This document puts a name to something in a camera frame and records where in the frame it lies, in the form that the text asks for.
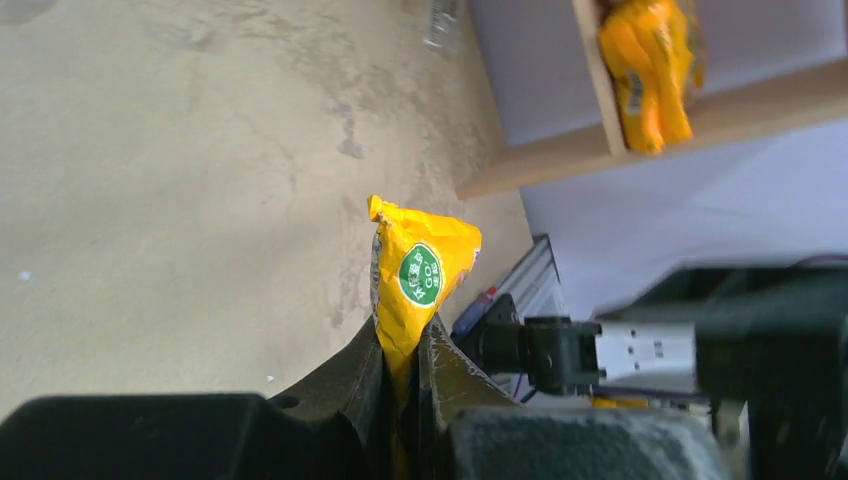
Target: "snack bag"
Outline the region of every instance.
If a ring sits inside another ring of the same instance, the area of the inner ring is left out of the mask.
[[[674,0],[630,0],[615,7],[601,29],[631,149],[657,154],[692,138],[684,105],[704,74],[700,26],[689,5],[691,15]]]
[[[368,213],[378,223],[371,252],[371,306],[392,382],[396,410],[409,395],[412,357],[424,327],[474,266],[480,230],[461,220],[400,208],[372,195]],[[406,478],[406,454],[394,419],[395,478]]]

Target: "white wall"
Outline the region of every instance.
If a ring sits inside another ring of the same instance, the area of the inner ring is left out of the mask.
[[[597,121],[569,2],[473,7],[510,143]],[[714,0],[699,11],[711,91],[845,54],[841,2]],[[533,233],[550,234],[569,310],[585,318],[680,262],[848,250],[846,146],[848,122],[521,193]]]

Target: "blue object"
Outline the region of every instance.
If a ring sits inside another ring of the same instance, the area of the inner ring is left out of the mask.
[[[482,292],[477,296],[471,305],[469,305],[460,315],[459,318],[453,322],[453,334],[457,338],[462,338],[474,328],[474,325],[477,325],[477,322],[483,318],[483,315],[492,305],[492,301],[495,299],[495,294],[497,293],[497,289],[495,287],[491,287],[485,292]]]

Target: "green label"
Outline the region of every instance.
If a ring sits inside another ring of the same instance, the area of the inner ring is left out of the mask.
[[[410,302],[419,307],[432,306],[442,291],[439,258],[430,247],[421,243],[415,244],[400,262],[398,282]]]

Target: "concrete floor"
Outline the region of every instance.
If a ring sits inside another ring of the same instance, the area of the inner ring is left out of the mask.
[[[365,198],[530,246],[473,38],[425,0],[0,0],[0,417],[45,393],[272,394],[369,314]]]

